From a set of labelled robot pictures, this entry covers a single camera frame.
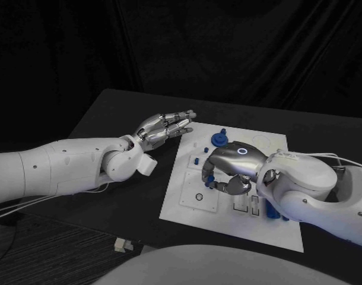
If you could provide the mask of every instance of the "grey carpet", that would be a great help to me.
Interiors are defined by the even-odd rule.
[[[106,272],[140,255],[115,252],[116,237],[24,215],[16,227],[0,226],[0,284],[92,284]]]

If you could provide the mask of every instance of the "black backdrop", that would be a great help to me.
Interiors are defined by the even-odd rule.
[[[0,1],[0,151],[105,88],[362,117],[362,1]]]

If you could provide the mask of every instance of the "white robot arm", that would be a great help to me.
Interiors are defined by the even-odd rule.
[[[125,181],[137,170],[148,176],[157,161],[144,152],[191,132],[186,126],[194,117],[191,110],[157,114],[132,136],[60,140],[27,151],[0,153],[0,202],[88,191]]]
[[[229,183],[215,181],[215,167],[233,176]],[[215,149],[202,180],[230,195],[249,192],[252,181],[258,195],[288,219],[362,246],[362,167],[330,167],[313,156],[281,150],[266,157],[252,145],[235,141]],[[339,202],[326,202],[330,191]]]

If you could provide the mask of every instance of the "white board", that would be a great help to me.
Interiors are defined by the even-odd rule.
[[[190,127],[193,132],[181,136],[177,149],[160,219],[304,252],[298,223],[266,217],[264,198],[259,198],[259,216],[251,214],[255,184],[248,195],[236,197],[204,187],[200,180],[204,160],[216,148],[210,138],[222,128],[226,129],[229,142],[240,141],[253,145],[266,156],[277,149],[288,150],[285,135],[197,122],[190,123]],[[194,158],[199,158],[199,164],[194,164]],[[219,182],[230,179],[219,171],[215,177]]]

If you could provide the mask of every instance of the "black table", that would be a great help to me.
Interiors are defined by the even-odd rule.
[[[104,90],[69,138],[132,134],[155,113],[193,109],[196,122],[287,135],[288,148],[330,152],[362,163],[362,119],[239,106],[118,90]],[[180,138],[148,154],[157,159],[150,177],[134,174],[99,194],[76,194],[33,205],[24,213],[108,232],[163,248],[184,244],[246,249],[317,269],[362,284],[362,247],[301,223],[304,253],[252,242],[158,219]]]

